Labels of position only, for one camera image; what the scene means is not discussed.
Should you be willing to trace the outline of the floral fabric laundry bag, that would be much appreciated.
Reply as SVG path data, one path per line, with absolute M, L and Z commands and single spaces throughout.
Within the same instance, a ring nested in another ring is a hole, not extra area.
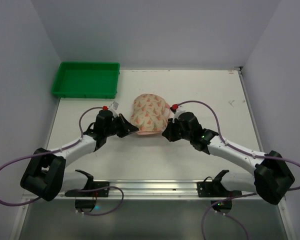
M 138 135 L 162 133 L 168 125 L 170 105 L 159 95 L 144 93 L 133 101 L 130 123 L 138 128 Z

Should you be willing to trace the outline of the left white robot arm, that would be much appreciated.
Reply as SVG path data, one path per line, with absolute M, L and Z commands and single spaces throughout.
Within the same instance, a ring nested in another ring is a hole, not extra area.
M 108 137 L 124 138 L 138 130 L 122 114 L 102 109 L 95 122 L 69 145 L 52 150 L 38 148 L 28 163 L 20 186 L 46 201 L 53 200 L 60 192 L 80 195 L 97 191 L 91 174 L 79 169 L 66 173 L 65 169 L 80 158 L 99 150 Z

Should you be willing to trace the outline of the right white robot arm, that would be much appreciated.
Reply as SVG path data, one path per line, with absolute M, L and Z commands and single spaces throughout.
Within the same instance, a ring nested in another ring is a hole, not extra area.
M 215 185 L 227 192 L 255 193 L 266 202 L 277 205 L 295 182 L 279 153 L 254 151 L 223 140 L 219 133 L 203 128 L 191 112 L 170 118 L 162 136 L 169 142 L 189 141 L 195 150 L 244 169 L 245 173 L 223 170 L 213 179 Z

